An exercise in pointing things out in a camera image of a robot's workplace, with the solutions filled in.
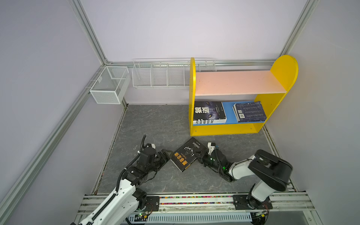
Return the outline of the black book gold characters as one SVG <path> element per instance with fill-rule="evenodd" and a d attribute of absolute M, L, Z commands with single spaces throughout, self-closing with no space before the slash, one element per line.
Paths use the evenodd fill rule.
<path fill-rule="evenodd" d="M 184 172 L 202 153 L 205 153 L 206 149 L 201 142 L 192 137 L 171 155 L 171 161 L 181 172 Z"/>

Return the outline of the black book white characters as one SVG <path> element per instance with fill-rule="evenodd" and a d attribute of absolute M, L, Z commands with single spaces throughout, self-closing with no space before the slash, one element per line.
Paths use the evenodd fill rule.
<path fill-rule="evenodd" d="M 196 119 L 225 119 L 227 118 L 222 102 L 195 101 L 194 117 Z"/>

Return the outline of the navy book with QR code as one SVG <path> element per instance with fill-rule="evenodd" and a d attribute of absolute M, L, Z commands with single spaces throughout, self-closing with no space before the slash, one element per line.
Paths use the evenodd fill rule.
<path fill-rule="evenodd" d="M 238 122 L 265 122 L 267 116 L 260 101 L 233 105 Z"/>

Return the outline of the white Spanish text book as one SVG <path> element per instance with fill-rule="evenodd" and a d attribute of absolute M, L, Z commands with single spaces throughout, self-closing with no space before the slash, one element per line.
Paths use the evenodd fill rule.
<path fill-rule="evenodd" d="M 193 125 L 215 125 L 215 124 L 225 124 L 227 118 L 225 119 L 196 119 L 193 121 Z"/>

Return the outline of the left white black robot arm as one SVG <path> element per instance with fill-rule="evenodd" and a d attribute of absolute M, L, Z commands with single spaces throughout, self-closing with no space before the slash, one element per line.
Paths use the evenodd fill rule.
<path fill-rule="evenodd" d="M 145 208 L 146 192 L 139 187 L 150 181 L 148 175 L 157 173 L 171 159 L 172 151 L 157 151 L 154 144 L 144 144 L 143 136 L 136 157 L 121 171 L 114 190 L 80 225 L 120 225 L 137 209 Z"/>

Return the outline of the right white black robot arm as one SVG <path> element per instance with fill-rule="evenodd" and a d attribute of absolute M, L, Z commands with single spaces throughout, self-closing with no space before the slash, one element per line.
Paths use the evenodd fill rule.
<path fill-rule="evenodd" d="M 274 192 L 285 192 L 293 166 L 264 150 L 246 160 L 230 162 L 226 156 L 215 148 L 211 151 L 196 152 L 198 160 L 204 167 L 209 167 L 227 182 L 234 182 L 243 177 L 255 175 L 260 181 L 249 192 L 249 200 L 264 202 Z"/>

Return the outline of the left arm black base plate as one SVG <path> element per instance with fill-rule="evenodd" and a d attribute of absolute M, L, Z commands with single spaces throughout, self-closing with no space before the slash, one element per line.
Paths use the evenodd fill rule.
<path fill-rule="evenodd" d="M 159 196 L 146 196 L 139 202 L 137 212 L 158 212 L 160 206 Z"/>

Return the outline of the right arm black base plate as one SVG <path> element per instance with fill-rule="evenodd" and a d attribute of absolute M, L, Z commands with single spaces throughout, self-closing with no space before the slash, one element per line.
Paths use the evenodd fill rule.
<path fill-rule="evenodd" d="M 233 205 L 236 210 L 271 210 L 273 206 L 270 198 L 267 197 L 265 201 L 260 202 L 255 199 L 252 195 L 233 195 Z"/>

